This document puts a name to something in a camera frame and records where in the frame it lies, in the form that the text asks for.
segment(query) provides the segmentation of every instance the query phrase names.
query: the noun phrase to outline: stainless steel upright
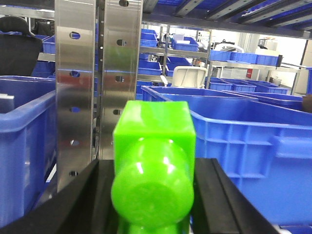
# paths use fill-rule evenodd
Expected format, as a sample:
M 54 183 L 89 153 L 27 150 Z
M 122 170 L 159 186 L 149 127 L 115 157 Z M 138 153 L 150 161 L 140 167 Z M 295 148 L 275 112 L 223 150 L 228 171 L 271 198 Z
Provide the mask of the stainless steel upright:
M 112 132 L 121 112 L 135 98 L 142 21 L 142 0 L 100 0 L 104 3 L 100 159 L 113 158 Z
M 95 0 L 55 0 L 58 191 L 91 162 Z

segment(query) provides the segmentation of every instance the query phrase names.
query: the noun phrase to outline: blue plastic crate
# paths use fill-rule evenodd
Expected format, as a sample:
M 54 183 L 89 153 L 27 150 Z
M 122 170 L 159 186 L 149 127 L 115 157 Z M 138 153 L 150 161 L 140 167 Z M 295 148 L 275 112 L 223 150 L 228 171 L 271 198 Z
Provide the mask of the blue plastic crate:
M 175 50 L 186 50 L 186 51 L 198 51 L 198 44 L 194 38 L 184 37 L 184 40 L 189 40 L 190 44 L 177 43 L 174 38 L 171 39 L 171 46 Z
M 148 62 L 148 61 L 138 62 L 139 74 L 160 76 L 161 72 L 162 69 L 159 62 Z
M 209 82 L 209 89 L 213 89 L 213 90 L 219 90 L 219 91 L 232 90 L 232 86 L 233 84 L 228 83 L 223 80 L 213 79 Z
M 260 81 L 260 80 L 247 80 L 248 83 L 256 86 L 255 91 L 261 93 L 273 93 L 273 94 L 287 94 L 287 88 L 281 88 L 275 84 Z
M 230 60 L 230 57 L 231 57 L 231 52 L 211 50 L 210 55 L 209 55 L 209 60 L 226 62 L 227 60 Z
M 233 85 L 232 90 L 234 91 L 254 92 L 256 89 L 255 85 L 244 82 L 241 79 L 222 79 L 222 80 L 231 83 Z
M 147 92 L 164 98 L 155 94 L 154 87 Z M 196 156 L 217 158 L 271 223 L 311 224 L 312 114 L 243 98 L 166 98 L 188 102 L 196 130 Z
M 0 227 L 30 211 L 56 151 L 55 80 L 0 77 L 15 110 L 0 114 Z
M 43 51 L 46 54 L 55 54 L 55 36 L 43 40 Z
M 233 92 L 248 97 L 259 99 L 259 101 L 271 105 L 281 106 L 294 110 L 302 110 L 302 97 L 292 96 L 286 94 L 271 94 L 271 93 L 257 93 L 257 92 Z
M 154 34 L 155 36 L 157 36 L 156 31 L 153 30 L 153 29 L 145 29 L 145 28 L 142 28 L 142 29 L 141 29 L 141 33 L 151 33 L 151 34 Z
M 258 55 L 250 53 L 231 52 L 230 60 L 256 64 Z
M 312 67 L 307 67 L 306 69 L 309 71 L 307 94 L 312 94 Z
M 142 94 L 142 89 L 141 89 L 142 85 L 152 86 L 153 83 L 149 82 L 149 81 L 140 81 L 140 80 L 138 80 L 136 82 L 136 94 Z
M 267 66 L 276 66 L 278 57 L 269 56 L 269 55 L 258 55 L 257 64 L 267 65 Z
M 136 100 L 142 100 L 143 94 L 136 94 Z
M 166 76 L 173 77 L 174 70 L 178 66 L 191 66 L 190 64 L 179 64 L 179 63 L 167 63 L 166 64 Z
M 145 60 L 145 61 L 147 61 L 147 60 L 148 60 L 148 54 L 139 54 L 138 58 L 139 58 L 140 60 Z
M 156 47 L 157 43 L 158 43 L 158 41 L 157 41 L 155 34 L 141 33 L 140 46 Z
M 179 88 L 179 87 L 161 87 L 142 86 L 142 94 L 144 101 L 165 101 L 164 95 L 187 95 L 187 96 L 205 96 L 205 97 L 227 97 L 227 98 L 244 98 L 247 97 L 240 94 L 232 94 L 227 92 L 221 92 L 217 90 L 209 89 L 197 89 L 197 88 Z
M 188 62 L 186 58 L 179 58 L 179 57 L 168 57 L 167 63 L 178 63 L 181 66 L 192 66 L 191 63 Z
M 55 62 L 38 61 L 31 74 L 32 77 L 47 78 L 55 72 Z

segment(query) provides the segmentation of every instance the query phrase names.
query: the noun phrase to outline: shelf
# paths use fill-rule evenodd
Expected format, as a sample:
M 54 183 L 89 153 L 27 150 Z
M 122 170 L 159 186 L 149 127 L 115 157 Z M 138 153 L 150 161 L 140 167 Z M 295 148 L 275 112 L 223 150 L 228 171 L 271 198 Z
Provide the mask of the shelf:
M 45 9 L 17 8 L 1 5 L 0 15 L 29 17 L 34 19 L 54 20 L 54 11 Z
M 158 47 L 140 47 L 140 53 L 163 56 L 165 54 L 165 49 Z
M 294 73 L 300 72 L 300 69 L 294 69 L 294 68 L 289 68 L 289 67 L 265 66 L 265 65 L 258 65 L 258 64 L 230 63 L 230 62 L 221 62 L 221 61 L 208 61 L 208 64 L 212 66 L 220 66 L 220 67 L 258 69 L 258 70 L 277 71 L 277 72 L 294 72 Z
M 158 47 L 141 46 L 140 53 L 163 56 L 166 53 L 166 50 Z M 187 57 L 187 58 L 203 58 L 203 59 L 207 58 L 207 53 L 204 52 L 174 50 L 174 49 L 168 49 L 167 55 L 171 57 Z
M 55 55 L 53 55 L 53 54 L 40 53 L 39 56 L 38 56 L 38 60 L 40 60 L 40 61 L 55 62 Z
M 172 82 L 172 77 L 166 77 L 167 81 L 169 83 Z M 137 75 L 137 80 L 141 80 L 141 81 L 151 81 L 151 82 L 162 82 L 160 76 L 152 76 L 152 75 L 141 75 L 138 74 Z

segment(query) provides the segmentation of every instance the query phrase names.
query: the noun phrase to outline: metal shelving rack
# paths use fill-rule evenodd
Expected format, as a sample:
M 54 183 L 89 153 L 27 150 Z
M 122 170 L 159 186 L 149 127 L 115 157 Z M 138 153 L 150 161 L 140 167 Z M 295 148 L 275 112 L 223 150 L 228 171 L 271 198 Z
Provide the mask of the metal shelving rack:
M 223 29 L 312 39 L 312 0 L 0 0 L 0 14 L 56 20 L 58 187 L 66 186 L 92 160 L 95 22 L 99 21 L 97 104 L 98 158 L 113 158 L 112 130 L 127 100 L 135 97 L 139 50 L 165 57 L 189 52 L 139 48 L 141 21 L 194 30 Z M 81 38 L 70 38 L 77 32 Z M 54 60 L 52 55 L 39 59 Z M 210 61 L 210 65 L 231 65 Z M 72 77 L 71 71 L 80 76 Z M 78 107 L 79 113 L 70 112 Z

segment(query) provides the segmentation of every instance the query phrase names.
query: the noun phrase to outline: metal shelf beam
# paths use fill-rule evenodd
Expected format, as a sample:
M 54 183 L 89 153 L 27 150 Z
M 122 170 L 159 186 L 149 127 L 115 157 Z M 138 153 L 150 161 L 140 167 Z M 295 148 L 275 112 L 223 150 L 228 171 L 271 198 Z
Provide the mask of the metal shelf beam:
M 264 1 L 265 0 L 229 0 L 216 9 L 208 12 L 207 19 L 218 20 L 220 18 L 229 18 Z
M 175 16 L 184 17 L 204 0 L 184 0 L 176 7 Z
M 39 56 L 38 56 L 38 60 L 40 60 L 40 61 L 55 62 L 55 55 L 53 55 L 53 54 L 40 53 Z
M 211 66 L 220 66 L 220 67 L 235 67 L 235 68 L 257 69 L 277 72 L 294 72 L 294 73 L 300 72 L 300 69 L 294 69 L 289 67 L 274 67 L 258 64 L 230 63 L 221 61 L 208 61 L 208 63 Z
M 262 7 L 259 10 L 242 16 L 239 21 L 242 23 L 254 23 L 268 19 L 283 12 L 291 11 L 295 8 L 312 3 L 312 0 L 286 0 L 277 1 L 273 4 Z
M 170 24 L 175 27 L 188 28 L 194 30 L 202 29 L 218 29 L 229 30 L 246 33 L 261 33 L 267 35 L 276 35 L 282 37 L 312 39 L 312 33 L 307 31 L 297 31 L 289 28 L 270 28 L 259 25 L 230 23 L 225 21 L 206 20 L 207 11 L 202 9 L 194 9 L 186 17 L 175 17 L 176 8 L 173 6 L 156 5 L 151 14 L 143 14 L 143 21 Z
M 54 20 L 54 10 L 46 9 L 25 9 L 2 5 L 0 15 L 29 17 L 34 19 Z
M 172 77 L 166 77 L 166 79 L 168 80 L 169 83 L 172 83 Z M 137 75 L 137 80 L 151 81 L 151 82 L 161 82 L 162 83 L 162 79 L 160 78 L 160 76 L 152 76 L 152 75 L 138 74 Z

